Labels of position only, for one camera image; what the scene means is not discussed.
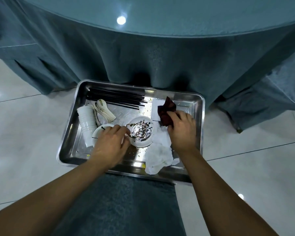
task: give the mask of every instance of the stainless steel tray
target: stainless steel tray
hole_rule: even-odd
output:
[[[62,143],[59,147],[57,159],[60,163],[67,166],[76,166],[85,162],[92,150],[92,147],[86,148],[82,137],[81,126],[79,124],[77,108],[88,104],[90,101],[86,99],[87,92],[90,87],[100,87],[109,90],[121,90],[132,93],[144,94],[145,106],[140,106],[139,110],[119,107],[108,104],[110,111],[117,117],[112,124],[119,124],[125,126],[129,121],[139,115],[151,117],[152,100],[166,99],[170,97],[177,105],[177,110],[183,110],[193,116],[197,122],[197,148],[202,153],[202,128],[205,116],[205,100],[197,93],[189,92],[172,92],[166,90],[159,90],[148,87],[137,87],[126,84],[115,84],[101,81],[93,81],[86,79],[81,81],[75,92],[75,99],[71,107],[70,116],[62,136]],[[99,116],[102,124],[105,122],[104,118]],[[126,176],[140,177],[151,180],[158,180],[172,183],[191,183],[186,169],[180,162],[175,166],[164,167],[156,175],[148,175],[145,173],[145,151],[146,148],[136,148],[130,146],[128,152],[124,157],[124,161],[109,170],[108,173],[120,174]]]

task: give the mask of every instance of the white cup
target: white cup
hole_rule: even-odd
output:
[[[83,106],[77,109],[79,114],[79,121],[82,129],[82,135],[86,147],[93,146],[92,135],[96,129],[95,115],[93,107]]]

